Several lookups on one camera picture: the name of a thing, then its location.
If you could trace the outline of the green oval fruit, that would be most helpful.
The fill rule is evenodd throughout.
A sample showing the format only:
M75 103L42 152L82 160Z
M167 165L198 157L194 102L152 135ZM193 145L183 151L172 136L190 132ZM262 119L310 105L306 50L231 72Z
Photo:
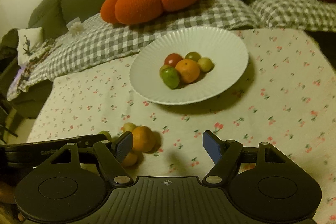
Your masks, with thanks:
M185 59L193 60L196 63L199 61L201 58L201 55L197 52L189 52L187 55L185 55Z

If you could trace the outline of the white embroidered pillow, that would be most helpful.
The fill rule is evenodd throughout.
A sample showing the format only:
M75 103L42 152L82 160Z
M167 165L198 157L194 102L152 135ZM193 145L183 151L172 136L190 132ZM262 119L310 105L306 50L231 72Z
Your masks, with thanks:
M43 28L19 29L18 38L18 65L23 67L44 41Z

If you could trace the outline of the small yellow fruit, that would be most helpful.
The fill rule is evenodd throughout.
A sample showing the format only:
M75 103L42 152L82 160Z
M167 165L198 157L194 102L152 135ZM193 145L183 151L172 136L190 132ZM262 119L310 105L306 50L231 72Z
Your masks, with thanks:
M127 131L129 131L129 132L133 132L133 130L136 128L137 126L135 125L135 124L133 124L133 123L131 123L131 122L127 122L127 123L125 123L123 126L122 126L122 131L123 132L127 132Z

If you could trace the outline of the large orange mandarin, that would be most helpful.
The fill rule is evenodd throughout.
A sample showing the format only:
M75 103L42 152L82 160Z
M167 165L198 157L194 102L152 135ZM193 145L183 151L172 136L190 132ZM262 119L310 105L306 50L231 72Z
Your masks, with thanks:
M149 127L138 126L132 131L133 147L132 149L138 152L150 152L156 142L154 133Z

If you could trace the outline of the orange mandarin in plate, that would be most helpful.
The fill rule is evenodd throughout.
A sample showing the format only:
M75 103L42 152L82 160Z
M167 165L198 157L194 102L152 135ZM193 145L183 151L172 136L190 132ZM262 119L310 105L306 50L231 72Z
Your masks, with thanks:
M185 84L190 84L195 82L201 71L197 63L193 60L183 59L175 66L175 69L181 76L181 80Z

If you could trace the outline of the pale yellow round fruit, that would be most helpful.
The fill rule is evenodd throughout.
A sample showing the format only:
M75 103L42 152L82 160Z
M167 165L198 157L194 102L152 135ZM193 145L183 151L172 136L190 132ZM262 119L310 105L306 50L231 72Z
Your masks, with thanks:
M214 64L208 57L202 57L197 62L198 67L203 73L207 73L212 70Z

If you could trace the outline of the small yellow-green fruit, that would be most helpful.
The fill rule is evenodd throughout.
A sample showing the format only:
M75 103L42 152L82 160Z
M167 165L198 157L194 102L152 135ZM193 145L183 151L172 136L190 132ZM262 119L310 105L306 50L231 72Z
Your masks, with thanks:
M170 65L161 66L160 69L159 69L159 74L161 74L165 69L168 69L168 68L171 68L171 66Z

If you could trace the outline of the white ribbed plate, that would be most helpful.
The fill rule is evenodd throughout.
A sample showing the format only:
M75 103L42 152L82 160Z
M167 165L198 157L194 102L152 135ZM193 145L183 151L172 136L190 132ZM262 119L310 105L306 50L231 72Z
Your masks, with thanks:
M212 98L235 84L249 53L241 38L214 27L169 32L146 46L133 61L129 80L147 101L188 105Z

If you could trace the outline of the olive green round fruit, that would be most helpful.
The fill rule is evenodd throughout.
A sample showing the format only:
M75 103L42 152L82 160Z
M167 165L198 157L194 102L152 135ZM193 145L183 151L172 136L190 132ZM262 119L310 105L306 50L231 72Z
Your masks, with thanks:
M108 131L100 131L99 134L103 134L107 140L112 141L112 137Z

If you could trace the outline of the grey checked blanket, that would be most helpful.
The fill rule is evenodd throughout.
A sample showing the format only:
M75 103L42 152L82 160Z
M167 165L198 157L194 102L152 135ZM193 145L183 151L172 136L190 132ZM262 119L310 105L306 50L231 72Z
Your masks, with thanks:
M84 31L78 36L45 41L30 58L30 68L18 72L6 97L12 101L42 81L137 53L170 31L195 26L334 32L335 4L319 0L199 0L135 26L109 24L94 15L84 22Z

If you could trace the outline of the red tomato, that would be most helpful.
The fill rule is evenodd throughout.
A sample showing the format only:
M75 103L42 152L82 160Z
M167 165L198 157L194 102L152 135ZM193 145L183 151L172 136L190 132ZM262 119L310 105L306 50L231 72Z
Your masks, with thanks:
M177 63L179 63L181 60L183 60L181 55L177 53L171 53L165 58L164 64L175 68Z

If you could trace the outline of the cotton swab box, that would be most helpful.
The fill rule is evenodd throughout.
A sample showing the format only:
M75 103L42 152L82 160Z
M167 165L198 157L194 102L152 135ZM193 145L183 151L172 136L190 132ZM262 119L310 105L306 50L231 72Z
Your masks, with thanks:
M72 36L76 36L84 31L84 26L80 20L80 18L75 18L66 24L69 33Z

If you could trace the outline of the orange mandarin front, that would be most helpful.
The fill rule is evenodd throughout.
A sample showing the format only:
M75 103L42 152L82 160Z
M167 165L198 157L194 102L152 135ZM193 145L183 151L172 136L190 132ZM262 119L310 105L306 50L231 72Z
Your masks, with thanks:
M134 152L134 151L130 151L127 156L125 157L125 159L123 159L121 165L123 167L130 167L133 166L137 163L138 161L138 155Z

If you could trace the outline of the cherry print tablecloth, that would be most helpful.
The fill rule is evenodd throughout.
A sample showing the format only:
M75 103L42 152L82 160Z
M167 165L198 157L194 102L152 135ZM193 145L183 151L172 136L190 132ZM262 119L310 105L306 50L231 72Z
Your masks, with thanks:
M250 53L240 80L221 95L190 106L159 106L129 83L134 57L59 77L29 142L108 131L131 122L157 132L161 146L129 169L136 176L203 177L213 166L202 133L245 146L275 145L322 188L318 223L335 223L335 73L301 31L239 31Z

